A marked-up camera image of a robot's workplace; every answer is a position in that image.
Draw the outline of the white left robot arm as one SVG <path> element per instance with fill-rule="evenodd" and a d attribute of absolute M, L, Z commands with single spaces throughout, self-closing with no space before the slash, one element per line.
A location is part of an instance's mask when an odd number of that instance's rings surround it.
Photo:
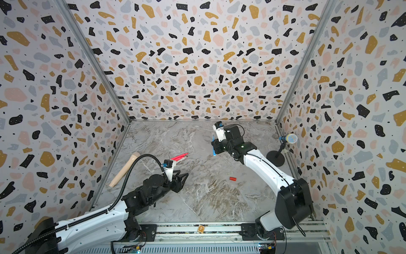
<path fill-rule="evenodd" d="M 152 175 L 142 186 L 115 203 L 70 220 L 40 223 L 29 235 L 26 254 L 76 254 L 99 244 L 147 238 L 136 217 L 169 192 L 180 192 L 188 174 L 176 171 L 170 182 L 162 175 Z"/>

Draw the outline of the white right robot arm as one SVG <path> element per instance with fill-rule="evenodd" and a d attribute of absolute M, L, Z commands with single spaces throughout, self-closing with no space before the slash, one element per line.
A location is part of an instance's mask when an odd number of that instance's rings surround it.
<path fill-rule="evenodd" d="M 306 180 L 294 179 L 281 171 L 251 142 L 238 144 L 231 140 L 215 139 L 211 145 L 216 154 L 227 152 L 235 161 L 253 170 L 276 195 L 274 210 L 255 220 L 256 235 L 259 238 L 267 239 L 271 231 L 281 227 L 292 229 L 296 226 L 303 232 L 299 223 L 310 217 L 314 211 Z"/>

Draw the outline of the blue highlighter pen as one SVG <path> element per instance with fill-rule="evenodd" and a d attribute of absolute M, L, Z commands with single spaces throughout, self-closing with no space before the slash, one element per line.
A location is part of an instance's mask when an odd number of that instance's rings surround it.
<path fill-rule="evenodd" d="M 216 154 L 216 151 L 215 151 L 215 147 L 214 147 L 214 142 L 215 142 L 215 140 L 216 140 L 216 136 L 215 136 L 215 134 L 212 134 L 212 142 L 211 142 L 211 145 L 212 145 L 212 149 L 213 149 L 213 156 L 216 156 L 217 154 Z"/>

